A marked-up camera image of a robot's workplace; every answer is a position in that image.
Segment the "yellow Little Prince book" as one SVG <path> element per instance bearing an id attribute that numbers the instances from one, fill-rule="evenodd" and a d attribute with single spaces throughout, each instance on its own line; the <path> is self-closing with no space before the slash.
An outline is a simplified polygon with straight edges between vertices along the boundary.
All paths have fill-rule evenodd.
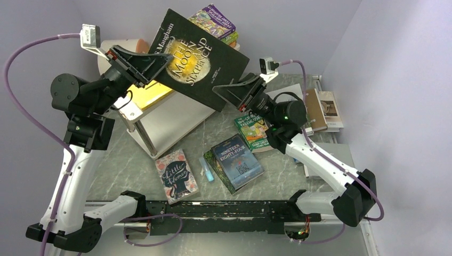
<path id="1" fill-rule="evenodd" d="M 155 80 L 145 87 L 132 85 L 129 90 L 132 92 L 132 101 L 141 110 L 148 109 L 173 92 L 171 88 Z"/>

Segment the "black Moon and Sixpence book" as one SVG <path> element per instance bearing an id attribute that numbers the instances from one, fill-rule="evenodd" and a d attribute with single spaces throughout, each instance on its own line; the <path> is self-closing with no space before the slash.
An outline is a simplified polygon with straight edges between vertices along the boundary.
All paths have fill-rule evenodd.
<path id="1" fill-rule="evenodd" d="M 247 56 L 172 9 L 167 10 L 149 53 L 173 57 L 156 81 L 218 112 L 226 102 L 213 87 L 238 82 L 249 63 Z"/>

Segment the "blue Nineteen Eighty-Four book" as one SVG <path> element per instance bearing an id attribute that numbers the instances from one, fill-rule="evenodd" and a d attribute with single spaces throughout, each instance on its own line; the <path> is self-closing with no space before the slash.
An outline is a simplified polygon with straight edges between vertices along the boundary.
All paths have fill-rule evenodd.
<path id="1" fill-rule="evenodd" d="M 264 173 L 264 168 L 239 134 L 213 146 L 211 151 L 235 190 Z"/>

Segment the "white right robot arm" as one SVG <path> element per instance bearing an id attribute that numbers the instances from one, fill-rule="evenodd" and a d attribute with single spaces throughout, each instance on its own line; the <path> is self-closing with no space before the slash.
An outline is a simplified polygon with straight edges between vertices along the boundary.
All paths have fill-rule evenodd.
<path id="1" fill-rule="evenodd" d="M 287 210 L 292 220 L 329 214 L 356 227 L 374 205 L 381 205 L 374 173 L 358 171 L 312 142 L 303 129 L 307 123 L 304 101 L 293 91 L 270 96 L 266 87 L 262 76 L 250 73 L 238 84 L 214 86 L 213 92 L 240 112 L 249 110 L 262 117 L 269 125 L 265 133 L 270 146 L 315 171 L 333 189 L 330 193 L 296 193 Z"/>

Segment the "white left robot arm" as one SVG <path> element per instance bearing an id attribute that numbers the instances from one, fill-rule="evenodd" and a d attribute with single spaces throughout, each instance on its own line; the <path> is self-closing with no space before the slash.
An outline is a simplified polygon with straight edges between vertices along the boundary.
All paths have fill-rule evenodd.
<path id="1" fill-rule="evenodd" d="M 106 152 L 115 121 L 104 116 L 132 86 L 145 86 L 172 61 L 167 53 L 142 54 L 118 45 L 107 54 L 110 67 L 97 81 L 88 82 L 72 74 L 60 74 L 51 83 L 52 107 L 66 113 L 69 121 L 63 139 L 63 163 L 57 186 L 39 223 L 27 228 L 26 236 L 51 244 L 51 255 L 63 251 L 87 253 L 103 232 L 131 218 L 148 215 L 146 198 L 132 191 L 114 201 L 85 211 L 85 201 L 94 172 Z"/>

